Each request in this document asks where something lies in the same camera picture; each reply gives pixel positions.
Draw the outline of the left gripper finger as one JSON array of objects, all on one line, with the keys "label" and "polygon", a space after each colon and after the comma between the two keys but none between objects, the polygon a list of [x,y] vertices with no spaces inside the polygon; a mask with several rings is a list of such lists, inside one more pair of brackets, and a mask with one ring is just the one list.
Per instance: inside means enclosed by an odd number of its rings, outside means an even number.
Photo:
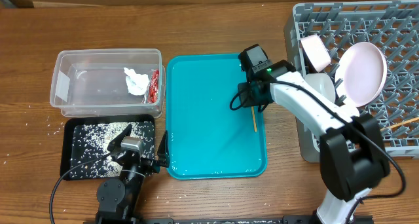
[{"label": "left gripper finger", "polygon": [[160,167],[168,168],[170,165],[170,155],[168,149],[168,131],[164,132],[160,145],[157,151],[158,165]]},{"label": "left gripper finger", "polygon": [[114,151],[115,149],[120,149],[121,143],[125,137],[130,136],[132,131],[132,125],[129,124],[117,137],[111,140],[107,146],[108,151]]}]

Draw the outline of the wooden chopstick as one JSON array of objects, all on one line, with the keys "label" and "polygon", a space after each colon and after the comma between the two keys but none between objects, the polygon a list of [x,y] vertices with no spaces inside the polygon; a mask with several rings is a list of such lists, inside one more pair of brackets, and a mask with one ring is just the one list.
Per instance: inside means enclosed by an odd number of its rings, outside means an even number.
[{"label": "wooden chopstick", "polygon": [[381,131],[384,131],[384,130],[387,130],[387,129],[392,129],[392,128],[397,128],[397,127],[400,127],[400,126],[403,126],[403,125],[406,125],[406,124],[409,124],[409,123],[412,123],[412,122],[416,122],[418,120],[419,120],[419,117],[415,117],[415,118],[412,118],[412,119],[409,119],[409,120],[399,122],[397,124],[393,124],[391,126],[382,128]]},{"label": "wooden chopstick", "polygon": [[257,121],[255,117],[255,109],[253,106],[251,107],[251,114],[252,114],[252,121],[253,121],[253,129],[254,129],[254,132],[257,132]]}]

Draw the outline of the white tissue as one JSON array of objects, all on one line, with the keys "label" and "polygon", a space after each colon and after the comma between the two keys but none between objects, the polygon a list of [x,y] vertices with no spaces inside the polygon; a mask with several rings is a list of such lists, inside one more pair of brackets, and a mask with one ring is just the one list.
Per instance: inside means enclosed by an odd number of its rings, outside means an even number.
[{"label": "white tissue", "polygon": [[134,69],[124,68],[126,74],[126,84],[128,92],[135,96],[143,96],[149,85],[149,77],[147,74],[136,73]]}]

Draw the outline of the red snack wrapper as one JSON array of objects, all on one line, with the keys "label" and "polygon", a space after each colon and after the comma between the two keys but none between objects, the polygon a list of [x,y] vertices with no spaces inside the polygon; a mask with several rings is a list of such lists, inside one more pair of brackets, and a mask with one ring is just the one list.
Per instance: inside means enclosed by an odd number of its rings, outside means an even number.
[{"label": "red snack wrapper", "polygon": [[159,90],[159,70],[154,70],[151,75],[151,80],[148,85],[147,93],[144,97],[144,103],[156,103],[158,99],[158,90]]}]

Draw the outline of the grey metal bowl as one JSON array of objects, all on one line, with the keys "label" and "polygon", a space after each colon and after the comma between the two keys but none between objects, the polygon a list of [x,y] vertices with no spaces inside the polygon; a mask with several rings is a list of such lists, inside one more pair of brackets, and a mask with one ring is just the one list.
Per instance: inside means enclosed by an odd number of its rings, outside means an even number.
[{"label": "grey metal bowl", "polygon": [[334,84],[330,77],[325,73],[307,74],[305,81],[322,96],[334,103],[336,100],[336,92]]}]

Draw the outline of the large white round plate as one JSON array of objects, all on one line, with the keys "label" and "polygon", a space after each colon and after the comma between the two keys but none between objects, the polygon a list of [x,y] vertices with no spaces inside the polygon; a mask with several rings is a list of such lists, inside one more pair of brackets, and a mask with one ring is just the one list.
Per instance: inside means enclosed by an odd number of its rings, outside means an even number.
[{"label": "large white round plate", "polygon": [[361,107],[381,93],[387,77],[387,63],[381,50],[369,42],[359,42],[344,52],[335,71],[337,96],[343,103]]}]

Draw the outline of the white cup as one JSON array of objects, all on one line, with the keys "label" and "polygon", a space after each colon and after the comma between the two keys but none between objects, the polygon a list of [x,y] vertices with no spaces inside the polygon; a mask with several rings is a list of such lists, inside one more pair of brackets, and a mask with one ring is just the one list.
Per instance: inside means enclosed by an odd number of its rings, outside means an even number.
[{"label": "white cup", "polygon": [[340,106],[340,109],[349,117],[359,117],[359,111],[356,106],[351,104],[344,104]]}]

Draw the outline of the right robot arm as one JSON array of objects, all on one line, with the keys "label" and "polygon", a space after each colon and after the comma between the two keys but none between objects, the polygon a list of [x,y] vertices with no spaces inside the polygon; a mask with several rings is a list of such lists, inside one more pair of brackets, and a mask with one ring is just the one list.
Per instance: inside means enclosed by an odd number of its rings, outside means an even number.
[{"label": "right robot arm", "polygon": [[320,142],[320,173],[327,193],[311,223],[351,223],[359,204],[390,174],[377,121],[349,116],[316,92],[287,61],[241,60],[246,81],[238,85],[240,107],[262,111],[276,103],[292,112]]}]

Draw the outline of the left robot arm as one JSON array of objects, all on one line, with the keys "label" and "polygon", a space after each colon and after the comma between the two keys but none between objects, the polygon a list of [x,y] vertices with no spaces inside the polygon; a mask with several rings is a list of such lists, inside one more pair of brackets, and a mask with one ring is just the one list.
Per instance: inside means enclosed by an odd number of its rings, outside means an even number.
[{"label": "left robot arm", "polygon": [[96,223],[145,223],[136,213],[137,200],[147,176],[157,174],[161,167],[170,165],[168,133],[165,132],[158,148],[158,158],[143,156],[143,142],[131,137],[132,125],[128,125],[107,146],[112,161],[122,166],[118,178],[100,184],[97,190],[99,202]]}]

